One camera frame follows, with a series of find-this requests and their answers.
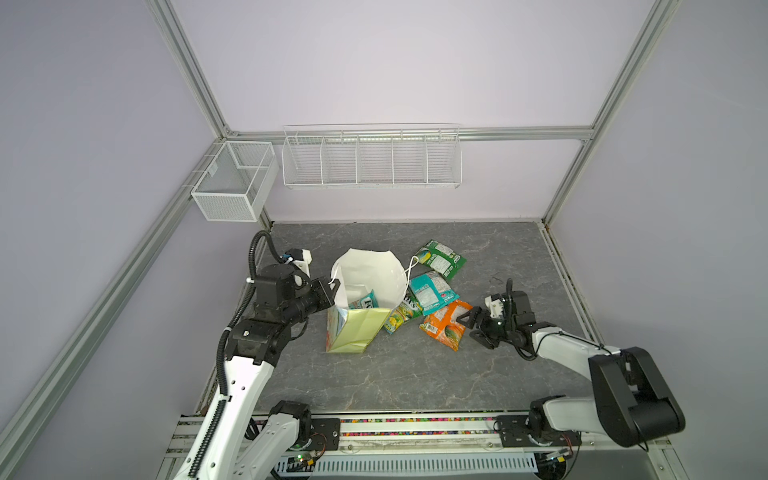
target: gray marble tabletop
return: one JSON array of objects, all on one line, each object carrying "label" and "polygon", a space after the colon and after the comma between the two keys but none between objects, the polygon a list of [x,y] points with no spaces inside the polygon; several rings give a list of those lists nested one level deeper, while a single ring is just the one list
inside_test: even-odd
[{"label": "gray marble tabletop", "polygon": [[[451,287],[482,305],[508,277],[528,293],[539,321],[581,335],[581,327],[535,223],[277,224],[279,252],[312,251],[313,276],[329,275],[349,248],[391,250],[402,262],[435,239],[467,258]],[[418,275],[428,271],[414,268]],[[392,335],[380,331],[364,353],[326,353],[326,313],[310,317],[301,338],[283,351],[257,411],[281,399],[305,402],[314,412],[348,410],[526,409],[555,394],[591,394],[589,381],[549,360],[525,362],[509,345],[488,350],[465,334],[458,352],[427,336],[420,319]]]}]

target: aluminum frame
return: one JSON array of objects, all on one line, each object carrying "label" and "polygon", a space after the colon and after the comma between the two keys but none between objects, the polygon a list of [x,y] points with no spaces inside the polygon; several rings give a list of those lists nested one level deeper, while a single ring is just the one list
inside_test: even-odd
[{"label": "aluminum frame", "polygon": [[[326,130],[312,131],[313,136],[342,137],[347,135],[366,134],[369,136],[387,137],[400,134],[401,130]],[[439,134],[439,129],[429,128],[423,131],[408,129],[410,133]],[[566,127],[461,127],[458,131],[460,141],[504,141],[504,140],[590,140],[594,129],[589,125]],[[284,144],[287,137],[285,131],[252,131],[234,132],[227,140],[270,141],[273,144]]]},{"label": "aluminum frame", "polygon": [[656,0],[654,6],[650,9],[650,13],[645,19],[645,23],[643,23],[640,34],[632,45],[627,60],[624,61],[624,65],[621,67],[621,71],[613,87],[611,87],[611,91],[608,92],[608,96],[605,98],[603,106],[600,108],[598,116],[592,124],[594,130],[592,138],[582,141],[581,148],[576,153],[576,158],[568,168],[568,172],[565,174],[560,187],[558,187],[552,202],[547,208],[547,213],[543,219],[545,224],[549,225],[552,223],[554,217],[562,208],[565,200],[568,198],[568,194],[571,192],[571,188],[576,184],[584,166],[594,153],[595,147],[610,127],[611,121],[619,110],[621,103],[627,97],[627,93],[632,88],[637,75],[643,69],[645,62],[656,47],[657,40],[669,25],[679,5],[680,0]]},{"label": "aluminum frame", "polygon": [[184,75],[184,80],[187,81],[197,104],[200,105],[203,115],[208,120],[210,129],[218,138],[231,134],[170,0],[146,0],[146,2],[174,60]]},{"label": "aluminum frame", "polygon": [[541,233],[541,238],[544,239],[544,243],[547,245],[547,251],[552,258],[554,268],[558,271],[558,276],[563,283],[563,287],[565,287],[565,293],[571,301],[571,306],[576,313],[576,319],[578,320],[579,325],[581,325],[581,331],[584,333],[584,338],[600,344],[605,343],[592,315],[589,313],[584,298],[578,292],[571,279],[571,274],[568,272],[568,268],[566,268],[565,263],[563,262],[562,255],[555,243],[554,237],[549,231],[549,227],[545,226],[542,222],[538,222],[538,229]]}]

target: green snack bag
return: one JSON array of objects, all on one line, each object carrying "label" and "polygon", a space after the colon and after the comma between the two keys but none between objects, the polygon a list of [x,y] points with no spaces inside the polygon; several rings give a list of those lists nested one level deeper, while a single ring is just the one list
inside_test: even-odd
[{"label": "green snack bag", "polygon": [[416,252],[416,256],[419,258],[419,263],[443,275],[446,280],[453,278],[458,269],[467,263],[467,259],[434,240],[430,240],[421,250]]},{"label": "green snack bag", "polygon": [[422,306],[416,300],[415,295],[408,288],[405,299],[389,314],[384,321],[387,332],[394,333],[403,323],[422,315]]}]

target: wire basket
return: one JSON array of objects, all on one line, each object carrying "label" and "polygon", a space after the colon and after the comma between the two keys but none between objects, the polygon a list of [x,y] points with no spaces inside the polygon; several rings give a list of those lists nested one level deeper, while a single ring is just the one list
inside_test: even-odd
[{"label": "wire basket", "polygon": [[462,182],[455,125],[335,134],[288,134],[288,128],[283,181],[290,188],[458,187]]},{"label": "wire basket", "polygon": [[208,220],[257,222],[279,169],[270,142],[225,141],[192,197]]}]

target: white wall panel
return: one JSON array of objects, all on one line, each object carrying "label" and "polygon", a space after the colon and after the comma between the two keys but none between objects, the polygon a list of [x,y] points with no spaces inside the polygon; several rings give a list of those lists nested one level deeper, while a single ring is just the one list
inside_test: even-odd
[{"label": "white wall panel", "polygon": [[143,1],[0,2],[0,427],[212,140]]},{"label": "white wall panel", "polygon": [[576,140],[465,142],[459,188],[291,190],[279,178],[266,208],[273,220],[292,222],[541,218],[579,146]]},{"label": "white wall panel", "polygon": [[257,231],[190,207],[16,480],[154,478],[179,415],[194,413]]},{"label": "white wall panel", "polygon": [[175,0],[236,131],[591,124],[652,0]]},{"label": "white wall panel", "polygon": [[606,341],[653,355],[690,478],[768,478],[768,4],[682,2],[552,230]]}]

